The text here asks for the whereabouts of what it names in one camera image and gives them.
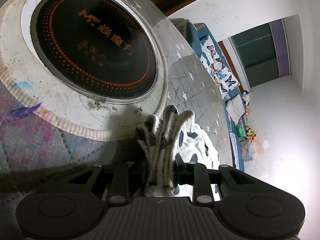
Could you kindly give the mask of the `white blue-spotted pants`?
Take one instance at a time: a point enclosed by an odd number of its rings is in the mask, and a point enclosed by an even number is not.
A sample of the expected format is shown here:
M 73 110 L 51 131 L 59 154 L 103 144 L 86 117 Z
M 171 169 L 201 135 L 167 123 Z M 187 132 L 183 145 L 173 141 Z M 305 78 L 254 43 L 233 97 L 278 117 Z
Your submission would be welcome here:
M 147 197 L 190 197 L 191 185 L 174 185 L 174 163 L 179 154 L 185 163 L 201 163 L 217 169 L 219 155 L 208 134 L 195 122 L 194 111 L 179 113 L 168 105 L 161 118 L 149 115 L 135 130 L 135 137 L 144 151 L 149 175 L 145 186 Z

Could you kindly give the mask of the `green toy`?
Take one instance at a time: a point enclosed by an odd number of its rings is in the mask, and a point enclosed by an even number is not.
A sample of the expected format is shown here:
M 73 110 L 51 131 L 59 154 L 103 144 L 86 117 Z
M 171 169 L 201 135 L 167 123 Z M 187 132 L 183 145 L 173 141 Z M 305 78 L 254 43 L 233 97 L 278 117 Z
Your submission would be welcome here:
M 243 131 L 243 127 L 241 125 L 236 125 L 236 133 L 238 137 L 244 137 L 245 132 Z

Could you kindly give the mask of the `beige cushion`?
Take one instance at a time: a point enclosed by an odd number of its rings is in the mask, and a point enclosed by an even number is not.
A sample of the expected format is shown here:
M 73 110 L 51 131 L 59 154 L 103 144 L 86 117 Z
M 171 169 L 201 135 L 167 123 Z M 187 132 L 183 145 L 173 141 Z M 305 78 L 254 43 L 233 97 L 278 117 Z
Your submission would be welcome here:
M 228 115 L 236 125 L 239 123 L 240 118 L 246 111 L 242 97 L 239 94 L 226 102 L 226 109 Z

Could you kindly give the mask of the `blue sofa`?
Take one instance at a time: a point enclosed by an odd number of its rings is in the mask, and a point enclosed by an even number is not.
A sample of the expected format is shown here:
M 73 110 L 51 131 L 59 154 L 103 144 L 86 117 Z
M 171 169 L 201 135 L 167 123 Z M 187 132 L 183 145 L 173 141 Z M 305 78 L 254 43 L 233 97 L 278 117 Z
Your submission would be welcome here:
M 173 19 L 172 23 L 186 39 L 218 87 L 226 115 L 234 164 L 237 169 L 244 172 L 240 142 L 246 141 L 247 118 L 240 82 L 230 70 L 219 44 L 204 23 L 193 24 L 183 18 Z

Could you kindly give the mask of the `black white plush toy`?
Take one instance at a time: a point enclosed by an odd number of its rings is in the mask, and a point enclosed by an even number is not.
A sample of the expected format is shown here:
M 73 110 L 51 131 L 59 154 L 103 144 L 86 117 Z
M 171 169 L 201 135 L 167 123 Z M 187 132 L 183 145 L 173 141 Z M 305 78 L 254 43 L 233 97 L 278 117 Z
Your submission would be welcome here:
M 249 91 L 244 90 L 241 96 L 242 96 L 242 99 L 244 101 L 244 104 L 246 106 L 248 106 L 249 102 L 250 102 L 250 93 L 249 93 Z

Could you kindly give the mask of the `butterfly print pillow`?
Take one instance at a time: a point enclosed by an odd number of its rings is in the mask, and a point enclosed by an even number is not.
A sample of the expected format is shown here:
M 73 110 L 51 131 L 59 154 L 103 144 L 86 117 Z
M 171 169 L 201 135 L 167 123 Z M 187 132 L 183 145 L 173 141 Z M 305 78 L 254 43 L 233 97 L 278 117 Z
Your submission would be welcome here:
M 209 75 L 219 87 L 220 94 L 224 98 L 228 92 L 238 87 L 239 81 L 224 63 L 222 57 L 209 35 L 200 39 L 201 57 L 200 61 L 206 68 Z

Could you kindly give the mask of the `dark green window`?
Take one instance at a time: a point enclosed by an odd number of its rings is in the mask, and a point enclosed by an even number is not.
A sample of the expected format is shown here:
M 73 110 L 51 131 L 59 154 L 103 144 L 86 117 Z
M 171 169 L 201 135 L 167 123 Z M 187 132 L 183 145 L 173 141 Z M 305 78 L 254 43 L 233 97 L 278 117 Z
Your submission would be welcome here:
M 250 87 L 279 77 L 272 31 L 268 23 L 231 37 Z

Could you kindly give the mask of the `round black induction cooktop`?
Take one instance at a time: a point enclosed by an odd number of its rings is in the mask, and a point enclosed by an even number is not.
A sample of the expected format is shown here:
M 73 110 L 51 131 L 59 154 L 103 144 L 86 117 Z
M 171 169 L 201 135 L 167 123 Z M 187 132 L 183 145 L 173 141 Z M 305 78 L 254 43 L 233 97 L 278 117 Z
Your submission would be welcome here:
M 80 94 L 130 104 L 156 87 L 155 39 L 125 0 L 26 0 L 21 28 L 39 62 Z

